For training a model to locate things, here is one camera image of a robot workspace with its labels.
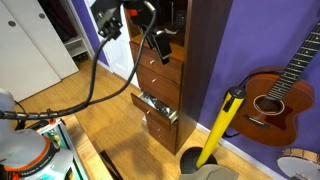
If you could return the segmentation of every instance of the white door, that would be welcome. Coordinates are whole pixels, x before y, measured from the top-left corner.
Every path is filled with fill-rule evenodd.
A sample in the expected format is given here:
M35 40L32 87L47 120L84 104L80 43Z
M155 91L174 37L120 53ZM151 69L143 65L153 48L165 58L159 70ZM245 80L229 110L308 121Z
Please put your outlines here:
M23 100L60 78L0 1L0 88Z
M112 40L109 43L107 43L104 50L108 62L111 66L111 69L114 71L114 73L116 73L124 79L128 79L134 64L131 55L131 48L129 45L130 37L128 32L127 21L122 6L121 19L123 27L121 28L120 37L116 41ZM136 87L139 87L136 75L133 77L131 83Z
M37 0L2 1L61 79L78 71Z

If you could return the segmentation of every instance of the guitar sound hole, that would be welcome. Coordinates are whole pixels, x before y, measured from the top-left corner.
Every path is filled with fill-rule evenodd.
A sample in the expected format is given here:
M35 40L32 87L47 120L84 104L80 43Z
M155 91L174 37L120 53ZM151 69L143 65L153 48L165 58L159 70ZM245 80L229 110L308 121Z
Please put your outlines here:
M277 115L284 110L284 104L280 100L268 98L266 95L258 96L254 100L255 108L267 115Z

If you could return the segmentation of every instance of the baseboard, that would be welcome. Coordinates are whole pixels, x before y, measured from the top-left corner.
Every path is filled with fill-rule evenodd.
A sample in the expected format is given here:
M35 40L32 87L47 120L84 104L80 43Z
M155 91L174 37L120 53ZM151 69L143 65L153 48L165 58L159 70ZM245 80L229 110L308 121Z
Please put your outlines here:
M203 133L205 133L207 135L210 134L210 130L207 129L206 127L202 126L199 123L197 124L196 128L199 131L201 131L201 132L203 132ZM224 146L225 148L229 149L233 153L237 154L238 156L240 156L241 158L243 158L244 160L246 160L247 162L249 162L253 166L257 167L262 172L264 172L265 174L269 175L272 179L286 180L286 178L284 178L283 176L281 176L277 172L273 171L272 169L270 169L266 165L262 164L261 162L259 162L254 157L252 157L249 154L247 154L246 152L244 152L241 149L237 148L236 146L234 146L233 144L231 144L227 140L221 138L220 141L219 141L219 144Z

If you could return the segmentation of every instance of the purple wall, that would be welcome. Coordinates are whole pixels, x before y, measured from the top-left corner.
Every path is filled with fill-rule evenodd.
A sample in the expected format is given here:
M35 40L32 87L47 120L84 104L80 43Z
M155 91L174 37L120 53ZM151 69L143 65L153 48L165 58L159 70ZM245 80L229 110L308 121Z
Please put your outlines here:
M234 1L199 123L211 129L225 91L253 69L286 66L319 19L319 0ZM320 153L320 53L302 78L314 87L315 104L299 116L298 139L288 147ZM262 145L242 135L226 140L285 176L276 161L288 147Z
M86 4L84 0L72 0L72 3L74 8L77 11L77 14L80 18L83 28L86 31L86 34L89 38L92 49L94 52L96 52L96 50L99 48L100 41L96 33L96 30L94 29L93 22L90 19ZM109 66L106 56L104 55L103 52L100 53L99 60L104 64L106 64L107 66Z

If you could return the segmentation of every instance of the guitar neck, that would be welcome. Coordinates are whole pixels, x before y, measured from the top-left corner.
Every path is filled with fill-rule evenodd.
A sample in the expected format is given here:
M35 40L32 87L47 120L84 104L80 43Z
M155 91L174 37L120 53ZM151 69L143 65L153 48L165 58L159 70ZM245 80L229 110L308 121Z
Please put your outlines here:
M293 56L279 79L268 93L275 99L282 99L299 79L301 73L309 65L320 49L320 21L314 27L308 38L303 42L297 53Z

